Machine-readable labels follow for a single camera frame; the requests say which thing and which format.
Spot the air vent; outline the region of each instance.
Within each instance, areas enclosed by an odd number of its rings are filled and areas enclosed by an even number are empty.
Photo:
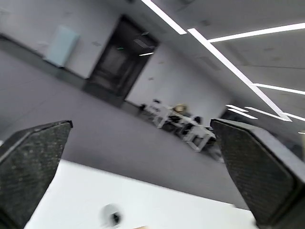
[[[194,2],[195,0],[179,0],[179,2],[181,2],[182,4],[184,5],[189,5],[191,4],[192,2]]]
[[[231,54],[241,63],[243,66],[248,66],[250,63],[242,56],[239,51],[231,44],[225,43],[225,47],[231,52]]]
[[[202,26],[209,26],[209,25],[211,25],[211,22],[209,20],[203,20],[203,21],[200,22],[200,24]]]
[[[210,68],[212,68],[215,71],[220,71],[221,68],[218,67],[213,61],[211,61],[210,58],[207,56],[198,57],[198,59],[202,60],[206,65],[208,65]]]

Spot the ceiling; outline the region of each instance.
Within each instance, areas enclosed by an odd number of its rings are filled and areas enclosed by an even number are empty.
[[[107,0],[127,14],[161,42],[183,53],[235,97],[235,104],[251,106],[272,114],[267,106],[237,76],[205,49],[189,33],[179,35],[141,0]],[[152,0],[182,28],[196,28],[212,39],[247,31],[305,22],[304,0]],[[280,32],[256,37],[216,42],[213,45],[252,82],[305,91],[305,30]],[[305,117],[305,96],[271,89],[261,90],[284,112]],[[301,141],[297,132],[305,122],[284,122],[250,111],[254,124]]]

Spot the white surface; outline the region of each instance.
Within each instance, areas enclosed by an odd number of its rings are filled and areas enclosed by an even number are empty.
[[[6,5],[11,14],[3,32],[34,50],[40,41],[50,43],[59,25],[78,33],[80,40],[66,67],[83,78],[90,76],[120,17],[101,0],[10,0]]]
[[[140,105],[155,98],[168,105],[186,104],[190,113],[203,117],[205,126],[210,125],[211,118],[219,117],[232,99],[166,44],[155,51],[126,100]]]
[[[44,59],[58,67],[63,67],[70,57],[78,38],[79,35],[70,28],[59,26]]]
[[[120,228],[255,229],[252,213],[62,160],[25,229],[100,229],[102,208],[117,204]]]

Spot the ceiling light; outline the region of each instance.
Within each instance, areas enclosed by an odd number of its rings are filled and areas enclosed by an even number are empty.
[[[176,22],[173,21],[166,13],[164,13],[156,4],[151,0],[142,0],[146,6],[151,8],[160,18],[162,18],[167,24],[169,24],[179,34],[186,34],[187,32],[180,27]]]
[[[291,121],[289,117],[282,114],[282,110],[269,99],[258,87],[253,86],[252,82],[236,68],[221,52],[219,52],[206,38],[204,38],[196,29],[189,29],[188,32],[194,36],[207,50],[209,50],[218,60],[220,60],[228,69],[230,69],[241,81],[243,81],[255,94],[257,94],[269,107],[271,107],[280,117],[286,121]]]
[[[228,110],[229,110],[229,111],[233,111],[233,112],[235,112],[235,113],[238,113],[238,114],[240,114],[240,115],[246,116],[246,117],[251,118],[251,119],[258,119],[258,118],[255,118],[255,117],[253,117],[253,116],[251,116],[251,115],[245,114],[245,113],[243,113],[243,112],[241,112],[241,111],[238,111],[238,110],[235,110],[235,109],[228,109]]]
[[[147,56],[147,55],[151,55],[151,54],[153,54],[153,52],[149,52],[149,53],[141,54],[141,55],[139,55],[139,56]]]
[[[265,114],[265,115],[268,115],[268,116],[271,116],[271,117],[273,117],[273,118],[277,118],[277,119],[283,120],[283,121],[292,122],[290,118],[289,118],[289,119],[285,119],[285,118],[276,116],[276,115],[274,115],[274,114],[270,114],[270,113],[267,113],[267,112],[265,112],[265,111],[261,111],[261,110],[255,109],[255,108],[253,108],[253,107],[247,107],[247,106],[246,106],[245,108],[247,108],[247,109],[249,109],[249,110],[256,111],[256,112],[259,112],[259,113],[262,113],[262,114]]]
[[[260,84],[260,83],[254,83],[252,85],[257,86],[257,87],[264,87],[264,88],[275,89],[275,90],[284,91],[284,92],[292,92],[292,93],[296,93],[296,94],[305,94],[305,92],[303,92],[303,91],[289,89],[289,88],[284,88],[284,87],[276,87],[276,86]]]
[[[239,33],[239,34],[235,34],[235,35],[209,39],[208,42],[210,42],[210,43],[222,42],[222,41],[227,41],[227,40],[232,40],[232,39],[237,39],[237,38],[242,38],[242,37],[252,37],[252,36],[257,36],[257,35],[262,35],[262,34],[284,32],[284,31],[291,31],[291,30],[301,30],[301,29],[305,29],[305,23],[285,25],[285,26],[274,27],[274,28],[269,28],[269,29],[264,29],[264,30],[251,31],[251,32],[244,32],[244,33]]]
[[[289,116],[289,117],[292,117],[292,118],[296,118],[298,120],[302,120],[302,121],[305,122],[305,118],[302,118],[302,117],[299,117],[299,116],[296,116],[296,115],[290,114],[290,113],[283,113],[283,114],[285,114],[286,116]]]
[[[226,105],[226,106],[228,106],[228,107],[230,107],[230,108],[234,108],[235,110],[238,110],[238,111],[241,111],[241,112],[249,112],[249,111],[244,110],[244,109],[242,109],[242,108],[239,108],[239,107],[237,107],[237,106],[233,106],[233,105]]]

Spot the small object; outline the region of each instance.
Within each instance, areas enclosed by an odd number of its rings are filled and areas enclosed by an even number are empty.
[[[114,204],[108,204],[103,209],[103,218],[107,226],[116,228],[120,226],[122,214]]]

